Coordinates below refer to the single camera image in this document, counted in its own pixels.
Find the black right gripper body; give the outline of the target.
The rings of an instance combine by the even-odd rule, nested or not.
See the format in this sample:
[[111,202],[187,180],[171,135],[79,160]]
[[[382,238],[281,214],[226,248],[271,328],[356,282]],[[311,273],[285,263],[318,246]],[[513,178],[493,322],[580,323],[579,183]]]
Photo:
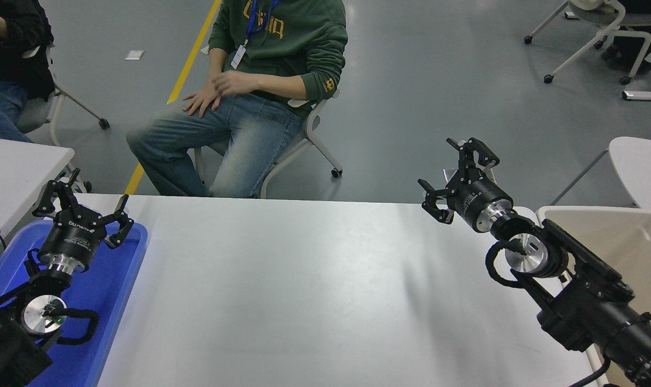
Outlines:
[[446,188],[451,193],[446,199],[448,208],[479,233],[490,231],[496,220],[513,208],[512,198],[488,178],[453,178]]

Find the person's right hand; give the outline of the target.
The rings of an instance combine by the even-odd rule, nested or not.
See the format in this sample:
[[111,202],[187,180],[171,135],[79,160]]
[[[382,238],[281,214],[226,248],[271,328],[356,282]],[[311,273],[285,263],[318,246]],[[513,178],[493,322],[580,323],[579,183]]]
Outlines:
[[219,108],[222,96],[215,86],[203,85],[199,90],[183,98],[183,112],[190,117],[197,113],[199,118],[203,118],[208,109],[213,112]]

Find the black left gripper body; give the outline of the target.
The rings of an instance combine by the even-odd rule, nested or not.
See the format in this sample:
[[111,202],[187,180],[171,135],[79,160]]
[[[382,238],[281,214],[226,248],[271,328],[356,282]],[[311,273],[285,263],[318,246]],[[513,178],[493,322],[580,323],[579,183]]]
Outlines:
[[89,267],[105,238],[105,226],[95,225],[100,217],[102,215],[86,207],[58,211],[38,252],[40,262],[48,264],[54,257],[63,256],[77,260],[80,267]]

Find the person's left hand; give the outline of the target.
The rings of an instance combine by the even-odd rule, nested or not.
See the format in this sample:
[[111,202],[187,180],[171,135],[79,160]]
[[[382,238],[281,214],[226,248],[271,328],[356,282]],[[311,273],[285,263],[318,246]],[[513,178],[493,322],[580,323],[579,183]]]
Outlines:
[[226,71],[211,80],[213,89],[220,96],[246,95],[259,87],[257,74],[242,73],[241,71]]

